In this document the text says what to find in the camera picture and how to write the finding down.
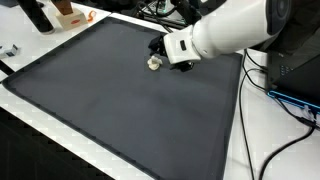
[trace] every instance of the bottle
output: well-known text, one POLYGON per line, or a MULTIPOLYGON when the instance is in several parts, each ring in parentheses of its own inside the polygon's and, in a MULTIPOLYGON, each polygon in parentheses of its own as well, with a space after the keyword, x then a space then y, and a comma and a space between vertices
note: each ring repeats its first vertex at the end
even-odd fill
POLYGON ((42 34, 47 35, 54 32, 52 24, 41 10, 36 0, 17 0, 17 2, 42 34))

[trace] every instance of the small object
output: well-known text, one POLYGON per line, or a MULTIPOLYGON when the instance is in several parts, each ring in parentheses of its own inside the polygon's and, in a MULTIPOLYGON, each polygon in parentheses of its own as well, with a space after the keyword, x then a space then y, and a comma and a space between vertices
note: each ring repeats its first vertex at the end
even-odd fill
POLYGON ((12 45, 11 48, 0 46, 0 59, 15 56, 17 52, 18 47, 16 45, 12 45))
POLYGON ((160 65, 162 65, 162 60, 155 57, 155 56, 152 56, 149 60, 148 60, 148 65, 149 65, 149 68, 153 71, 159 69, 160 65))
POLYGON ((38 5, 39 5, 40 8, 44 7, 44 4, 42 2, 39 2, 39 1, 38 1, 38 5))
POLYGON ((56 18, 58 19, 62 28, 66 31, 79 27, 84 24, 88 24, 87 19, 83 12, 79 9, 74 8, 72 14, 63 15, 57 12, 56 18))
POLYGON ((95 11, 90 11, 89 15, 88 15, 88 22, 92 22, 93 21, 93 18, 96 16, 96 12, 95 11))
POLYGON ((17 0, 17 2, 42 34, 47 35, 54 32, 52 24, 41 10, 36 0, 17 0))

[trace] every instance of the computer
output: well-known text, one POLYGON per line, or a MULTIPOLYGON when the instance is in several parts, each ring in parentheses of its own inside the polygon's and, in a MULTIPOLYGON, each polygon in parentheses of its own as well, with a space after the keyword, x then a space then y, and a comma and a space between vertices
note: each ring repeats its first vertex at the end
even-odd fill
POLYGON ((320 55, 287 57, 268 53, 268 95, 320 114, 320 55))

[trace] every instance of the dark gray mat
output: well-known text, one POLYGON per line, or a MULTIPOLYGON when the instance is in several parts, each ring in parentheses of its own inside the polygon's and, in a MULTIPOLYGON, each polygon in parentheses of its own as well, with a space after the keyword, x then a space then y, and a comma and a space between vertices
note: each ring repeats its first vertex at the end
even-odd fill
POLYGON ((155 178, 222 179, 242 56, 153 72, 159 34, 107 18, 4 85, 155 178))
POLYGON ((16 0, 0 0, 0 5, 11 8, 18 5, 18 2, 16 0))

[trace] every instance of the white object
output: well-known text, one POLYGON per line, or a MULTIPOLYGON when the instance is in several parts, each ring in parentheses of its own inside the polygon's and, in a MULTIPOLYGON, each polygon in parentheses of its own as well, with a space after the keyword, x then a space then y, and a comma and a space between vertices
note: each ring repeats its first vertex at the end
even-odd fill
POLYGON ((149 68, 153 71, 159 69, 160 65, 162 65, 162 60, 152 56, 148 61, 147 61, 149 68))
POLYGON ((195 25, 167 34, 164 44, 170 63, 214 58, 271 38, 268 33, 271 21, 267 20, 271 8, 267 3, 268 0, 227 0, 195 25))
POLYGON ((66 31, 88 24, 86 16, 77 8, 73 8, 73 13, 68 15, 63 15, 57 11, 56 17, 66 31))
POLYGON ((0 59, 13 57, 17 54, 17 52, 18 52, 18 47, 16 45, 12 45, 11 47, 0 45, 0 59))

